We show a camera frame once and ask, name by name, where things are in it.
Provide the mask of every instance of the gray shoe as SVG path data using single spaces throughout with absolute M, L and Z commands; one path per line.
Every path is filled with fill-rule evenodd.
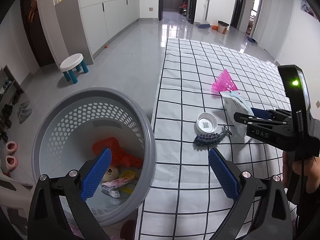
M 18 116 L 19 124 L 22 124 L 32 113 L 32 109 L 22 109 Z
M 19 110 L 17 112 L 18 117 L 19 117 L 19 114 L 21 113 L 21 110 L 22 109 L 26 109 L 29 104 L 30 104 L 29 100 L 27 100 L 27 101 L 23 102 L 22 104 L 20 104 Z

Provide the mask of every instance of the metal screw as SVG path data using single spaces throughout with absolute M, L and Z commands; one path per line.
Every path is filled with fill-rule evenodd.
M 250 178 L 251 174 L 248 171 L 244 171 L 244 172 L 242 172 L 242 176 L 244 176 L 245 178 Z
M 273 178 L 275 181 L 280 181 L 280 177 L 277 176 L 277 175 L 274 175 L 272 178 Z
M 69 172 L 70 177 L 75 177 L 75 176 L 77 176 L 77 174 L 78 174 L 78 172 L 75 170 Z
M 42 174 L 39 179 L 40 179 L 41 181 L 43 181 L 43 180 L 45 180 L 46 178 L 47 178 L 47 175 Z

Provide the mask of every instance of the basket rim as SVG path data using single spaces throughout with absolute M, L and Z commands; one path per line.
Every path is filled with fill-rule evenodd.
M 141 175 L 134 192 L 116 210 L 111 211 L 109 214 L 95 217 L 99 224 L 103 227 L 122 221 L 135 209 L 137 209 L 147 196 L 153 181 L 156 170 L 156 143 L 151 124 L 142 108 L 124 93 L 110 88 L 95 87 L 75 92 L 58 102 L 43 119 L 36 133 L 31 155 L 32 174 L 34 180 L 38 181 L 38 178 L 41 175 L 39 164 L 40 147 L 44 134 L 52 120 L 54 120 L 54 118 L 61 112 L 62 109 L 65 109 L 72 103 L 89 97 L 103 97 L 103 95 L 105 96 L 106 94 L 109 95 L 109 98 L 124 105 L 129 111 L 131 111 L 136 120 L 139 122 L 142 130 L 141 132 L 143 133 L 144 137 L 145 154 Z M 72 214 L 66 210 L 64 210 L 64 212 L 68 221 L 72 224 L 76 224 Z

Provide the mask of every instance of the red toy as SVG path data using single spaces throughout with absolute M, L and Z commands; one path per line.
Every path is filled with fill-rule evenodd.
M 92 151 L 97 156 L 101 153 L 104 148 L 109 148 L 112 154 L 112 166 L 125 166 L 125 167 L 135 167 L 141 169 L 142 159 L 137 158 L 123 150 L 118 140 L 115 137 L 110 137 L 101 141 L 98 141 L 92 145 Z

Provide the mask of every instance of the wall picture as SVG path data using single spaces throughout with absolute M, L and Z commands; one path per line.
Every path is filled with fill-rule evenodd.
M 305 11 L 306 13 L 316 18 L 315 13 L 313 12 L 312 8 L 310 7 L 310 5 L 306 0 L 301 0 L 301 10 Z

